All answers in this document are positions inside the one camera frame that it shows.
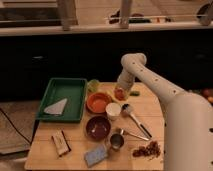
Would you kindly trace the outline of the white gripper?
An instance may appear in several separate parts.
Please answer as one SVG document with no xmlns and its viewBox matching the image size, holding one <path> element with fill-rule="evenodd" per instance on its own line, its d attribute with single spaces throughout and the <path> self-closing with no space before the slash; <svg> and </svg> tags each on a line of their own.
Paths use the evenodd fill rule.
<svg viewBox="0 0 213 171">
<path fill-rule="evenodd" d="M 121 87 L 120 85 L 116 85 L 116 86 L 115 86 L 115 89 L 116 89 L 116 88 L 122 88 L 122 87 Z M 124 88 L 122 88 L 122 89 L 125 91 L 125 93 L 126 93 L 126 99 L 127 99 L 127 98 L 129 97 L 129 95 L 130 95 L 130 91 L 127 90 L 127 89 L 124 89 Z"/>
</svg>

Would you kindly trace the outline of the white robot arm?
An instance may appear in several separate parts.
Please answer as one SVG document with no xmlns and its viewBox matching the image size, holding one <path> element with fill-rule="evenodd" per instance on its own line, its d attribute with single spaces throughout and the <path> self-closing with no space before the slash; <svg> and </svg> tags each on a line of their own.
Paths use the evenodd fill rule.
<svg viewBox="0 0 213 171">
<path fill-rule="evenodd" d="M 135 78 L 165 106 L 164 171 L 213 171 L 213 107 L 145 67 L 143 53 L 125 54 L 117 85 L 129 94 Z"/>
</svg>

